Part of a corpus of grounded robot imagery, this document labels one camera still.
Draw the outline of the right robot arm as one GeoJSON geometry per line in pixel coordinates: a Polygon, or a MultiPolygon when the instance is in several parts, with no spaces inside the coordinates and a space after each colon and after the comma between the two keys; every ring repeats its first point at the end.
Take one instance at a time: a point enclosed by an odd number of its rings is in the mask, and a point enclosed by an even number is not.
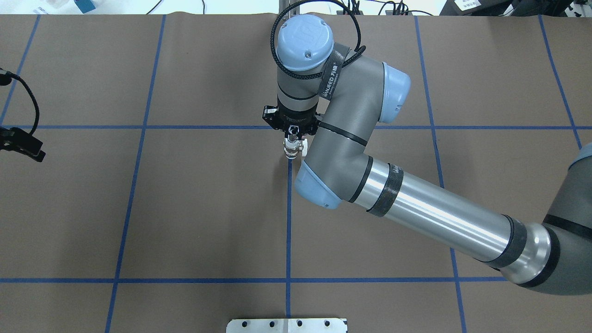
{"type": "Polygon", "coordinates": [[[591,293],[591,145],[585,145],[542,222],[497,213],[367,152],[378,123],[398,116],[408,74],[334,40],[328,23],[302,14],[270,33],[277,64],[277,115],[285,153],[314,139],[296,175],[302,198],[326,209],[343,202],[389,219],[496,270],[510,283],[551,295],[591,293]]]}

